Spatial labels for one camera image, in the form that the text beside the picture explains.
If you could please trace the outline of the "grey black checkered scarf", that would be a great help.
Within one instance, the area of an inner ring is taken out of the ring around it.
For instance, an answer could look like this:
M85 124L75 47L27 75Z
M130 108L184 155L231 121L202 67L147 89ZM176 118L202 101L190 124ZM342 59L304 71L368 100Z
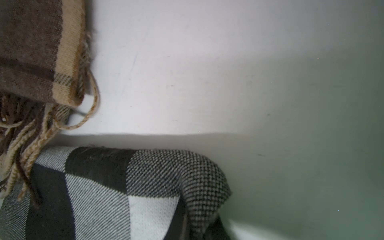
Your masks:
M50 147L1 206L3 240L227 240L221 169L183 150Z

